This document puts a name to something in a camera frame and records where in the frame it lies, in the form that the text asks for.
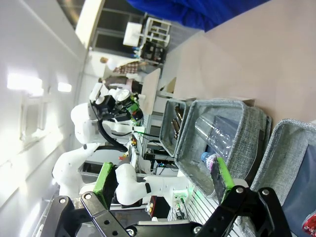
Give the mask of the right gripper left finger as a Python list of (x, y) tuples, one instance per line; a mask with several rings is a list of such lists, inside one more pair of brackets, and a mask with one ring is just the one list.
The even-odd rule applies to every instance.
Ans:
[(91, 222), (102, 237), (129, 237), (130, 234), (110, 211), (118, 186), (116, 167), (104, 163), (91, 191), (79, 193), (60, 185), (53, 201), (53, 236), (75, 237), (83, 223)]

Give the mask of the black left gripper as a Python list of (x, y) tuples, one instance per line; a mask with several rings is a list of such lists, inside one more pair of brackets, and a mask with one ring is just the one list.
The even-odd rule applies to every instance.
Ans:
[(108, 121), (127, 121), (128, 118), (133, 123), (139, 123), (142, 121), (144, 115), (139, 111), (139, 105), (130, 98), (126, 100), (124, 105), (125, 110), (116, 103), (116, 100), (112, 95), (100, 96), (97, 99), (97, 115), (98, 118)]

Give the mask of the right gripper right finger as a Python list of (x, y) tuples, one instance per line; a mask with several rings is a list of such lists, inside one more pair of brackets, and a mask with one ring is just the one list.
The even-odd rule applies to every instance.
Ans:
[(274, 189), (252, 191), (236, 185), (222, 158), (214, 158), (210, 171), (220, 202), (197, 237), (226, 237), (240, 217), (249, 219), (256, 237), (292, 236), (286, 216)]

